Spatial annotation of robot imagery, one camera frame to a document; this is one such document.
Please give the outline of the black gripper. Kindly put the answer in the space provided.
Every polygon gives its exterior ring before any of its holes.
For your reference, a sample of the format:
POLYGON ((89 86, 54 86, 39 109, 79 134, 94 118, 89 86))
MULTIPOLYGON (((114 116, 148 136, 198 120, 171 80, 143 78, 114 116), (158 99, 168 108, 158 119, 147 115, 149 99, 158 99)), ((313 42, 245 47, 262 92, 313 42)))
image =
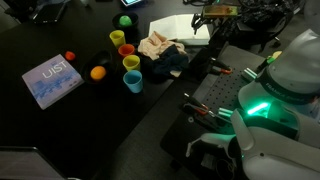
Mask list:
MULTIPOLYGON (((238 8, 236 6, 228 5, 209 5, 205 6, 202 10, 204 18, 224 18, 229 16, 237 16, 238 8)), ((204 21, 201 21, 201 15, 195 13, 191 20, 191 27, 194 29, 194 35, 202 27, 204 21)))

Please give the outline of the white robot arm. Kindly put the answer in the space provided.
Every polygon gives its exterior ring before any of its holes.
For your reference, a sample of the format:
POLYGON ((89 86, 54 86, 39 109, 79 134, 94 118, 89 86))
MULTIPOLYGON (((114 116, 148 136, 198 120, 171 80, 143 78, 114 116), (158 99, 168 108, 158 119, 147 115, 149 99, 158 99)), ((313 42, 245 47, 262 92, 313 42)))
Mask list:
POLYGON ((249 180, 320 180, 320 0, 307 0, 309 29, 238 94, 231 135, 198 141, 229 153, 239 147, 249 180))

